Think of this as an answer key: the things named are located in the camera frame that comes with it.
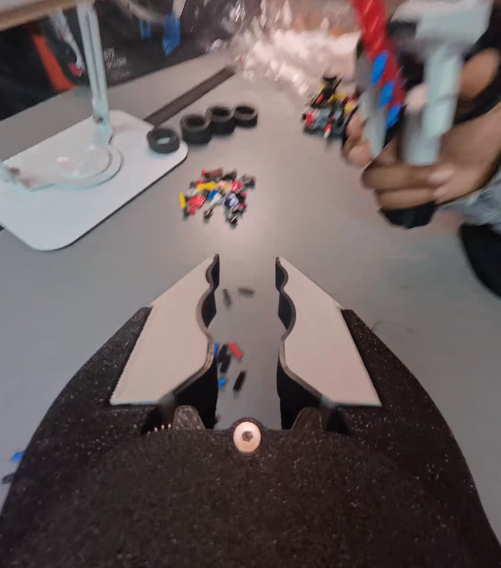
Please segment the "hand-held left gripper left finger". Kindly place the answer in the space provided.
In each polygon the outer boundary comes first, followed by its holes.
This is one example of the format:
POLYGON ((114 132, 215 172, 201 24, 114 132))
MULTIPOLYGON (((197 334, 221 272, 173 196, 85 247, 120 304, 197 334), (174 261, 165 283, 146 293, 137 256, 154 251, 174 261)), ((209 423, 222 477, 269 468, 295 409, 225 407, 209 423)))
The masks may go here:
POLYGON ((216 316, 220 256, 202 261, 149 305, 140 334, 110 398, 112 407, 153 407, 168 425, 179 406, 216 424, 218 364, 209 327, 216 316))

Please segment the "grey desk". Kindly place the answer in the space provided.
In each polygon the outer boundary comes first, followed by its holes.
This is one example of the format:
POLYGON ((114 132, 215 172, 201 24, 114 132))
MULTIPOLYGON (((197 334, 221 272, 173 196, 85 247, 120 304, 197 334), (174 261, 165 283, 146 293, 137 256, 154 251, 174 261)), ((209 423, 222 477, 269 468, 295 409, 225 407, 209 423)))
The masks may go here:
MULTIPOLYGON (((474 279, 459 219, 392 228, 338 147, 304 136, 295 103, 270 81, 236 75, 191 106, 255 104, 258 126, 202 149, 102 225, 56 252, 0 232, 0 481, 76 371, 132 316, 219 253, 216 341, 245 355, 240 395, 220 393, 221 425, 278 425, 275 258, 282 256, 355 310, 419 379, 446 418, 501 540, 501 301, 474 279), (256 177, 237 226, 183 219, 179 194, 202 169, 256 177), (254 288, 242 296, 239 287, 254 288)), ((0 506, 5 489, 0 484, 0 506)))

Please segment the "person's right hand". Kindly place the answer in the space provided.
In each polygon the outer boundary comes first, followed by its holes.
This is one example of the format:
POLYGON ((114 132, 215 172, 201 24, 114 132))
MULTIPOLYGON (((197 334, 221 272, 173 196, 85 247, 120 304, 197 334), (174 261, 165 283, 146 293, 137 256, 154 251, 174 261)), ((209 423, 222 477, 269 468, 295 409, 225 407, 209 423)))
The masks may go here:
POLYGON ((452 127, 444 135, 439 159, 433 165, 404 163, 395 140, 372 159, 358 113, 347 126, 342 153, 350 164, 363 168, 362 184, 375 192, 381 209, 450 202, 488 181, 501 154, 501 100, 475 120, 452 127))

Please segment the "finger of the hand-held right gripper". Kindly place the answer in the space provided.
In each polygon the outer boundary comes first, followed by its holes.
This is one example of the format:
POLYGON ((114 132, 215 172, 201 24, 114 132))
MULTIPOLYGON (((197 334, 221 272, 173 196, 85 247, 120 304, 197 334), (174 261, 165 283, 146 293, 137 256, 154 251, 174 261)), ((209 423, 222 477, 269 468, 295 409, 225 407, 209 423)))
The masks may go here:
POLYGON ((387 136, 393 132, 403 109, 403 94, 399 76, 391 80, 382 77, 371 81, 371 64, 359 58, 359 112, 363 120, 363 135, 370 155, 379 155, 388 144, 387 136))

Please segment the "red long holed beam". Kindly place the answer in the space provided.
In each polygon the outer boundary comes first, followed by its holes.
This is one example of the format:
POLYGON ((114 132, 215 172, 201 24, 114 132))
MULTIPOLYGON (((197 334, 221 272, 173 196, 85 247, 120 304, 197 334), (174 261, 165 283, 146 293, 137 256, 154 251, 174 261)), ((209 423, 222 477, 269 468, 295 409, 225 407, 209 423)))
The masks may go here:
POLYGON ((351 1, 361 32, 362 55, 369 67, 368 91, 376 96, 386 126, 400 120, 405 99, 402 66, 387 31, 384 1, 351 1))

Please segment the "black toy tyre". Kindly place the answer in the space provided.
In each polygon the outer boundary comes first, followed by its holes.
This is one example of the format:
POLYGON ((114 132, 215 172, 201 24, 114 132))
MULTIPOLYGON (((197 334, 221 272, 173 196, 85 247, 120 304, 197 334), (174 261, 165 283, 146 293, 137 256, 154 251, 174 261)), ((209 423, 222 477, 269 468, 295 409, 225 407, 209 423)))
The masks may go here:
POLYGON ((236 128, 236 118, 232 107, 214 105, 208 107, 206 117, 210 122, 213 136, 227 136, 236 128))
POLYGON ((210 119, 201 114, 187 114, 180 120, 182 139, 192 146, 204 146, 212 139, 210 119))
POLYGON ((154 127, 146 136, 149 149, 157 154, 172 154, 179 150, 180 137, 174 129, 154 127))
POLYGON ((235 125, 241 128, 253 128, 258 124, 258 111, 250 105, 240 104, 233 108, 235 125))

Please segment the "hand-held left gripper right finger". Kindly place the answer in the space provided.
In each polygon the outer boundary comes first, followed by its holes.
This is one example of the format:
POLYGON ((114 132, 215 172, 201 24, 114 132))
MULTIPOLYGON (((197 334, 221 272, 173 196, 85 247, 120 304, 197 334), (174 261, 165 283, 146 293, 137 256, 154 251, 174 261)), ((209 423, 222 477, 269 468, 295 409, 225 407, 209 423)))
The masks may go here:
POLYGON ((382 401, 345 319, 345 308, 283 257, 275 260, 278 317, 277 394, 281 427, 313 408, 326 430, 346 430, 341 408, 381 409, 382 401))

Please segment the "white book stand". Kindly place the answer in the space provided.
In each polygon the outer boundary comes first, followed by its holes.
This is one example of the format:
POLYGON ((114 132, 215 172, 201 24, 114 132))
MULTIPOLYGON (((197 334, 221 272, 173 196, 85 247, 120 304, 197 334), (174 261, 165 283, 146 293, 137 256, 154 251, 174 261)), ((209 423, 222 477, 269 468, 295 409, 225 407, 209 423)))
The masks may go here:
POLYGON ((0 30, 75 7, 89 75, 91 117, 8 160, 0 158, 0 225, 37 251, 71 245, 181 164, 188 146, 149 143, 155 128, 110 110, 94 1, 0 1, 0 30))

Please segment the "pile of mixed small bricks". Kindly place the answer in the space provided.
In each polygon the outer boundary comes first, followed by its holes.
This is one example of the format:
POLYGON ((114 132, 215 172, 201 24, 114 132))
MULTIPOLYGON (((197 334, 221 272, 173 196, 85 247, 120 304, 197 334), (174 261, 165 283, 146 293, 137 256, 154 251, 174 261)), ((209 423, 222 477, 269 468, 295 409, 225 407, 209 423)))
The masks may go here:
POLYGON ((256 188, 256 177, 234 169, 202 169, 198 178, 180 192, 179 203, 183 219, 200 211, 204 223, 214 214, 222 214, 226 223, 237 226, 247 212, 249 192, 256 188))

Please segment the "pile of clear plastic bags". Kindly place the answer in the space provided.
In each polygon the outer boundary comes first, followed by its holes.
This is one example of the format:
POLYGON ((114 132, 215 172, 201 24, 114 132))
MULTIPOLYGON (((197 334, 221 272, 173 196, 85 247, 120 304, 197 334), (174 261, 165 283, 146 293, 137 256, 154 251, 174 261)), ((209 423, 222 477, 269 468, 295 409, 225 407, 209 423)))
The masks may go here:
POLYGON ((352 1, 208 1, 207 53, 225 53, 250 80, 313 94, 323 78, 355 81, 360 27, 352 1))

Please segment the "pile of yellow black bricks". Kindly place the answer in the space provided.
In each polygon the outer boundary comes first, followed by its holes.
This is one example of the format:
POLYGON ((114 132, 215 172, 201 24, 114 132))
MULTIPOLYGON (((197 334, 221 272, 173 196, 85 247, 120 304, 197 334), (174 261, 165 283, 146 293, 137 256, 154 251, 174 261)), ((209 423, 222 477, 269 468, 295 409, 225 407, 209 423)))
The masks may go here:
POLYGON ((308 100, 303 113, 303 132, 325 140, 342 138, 346 124, 358 106, 358 92, 341 89, 342 77, 324 75, 320 87, 308 100))

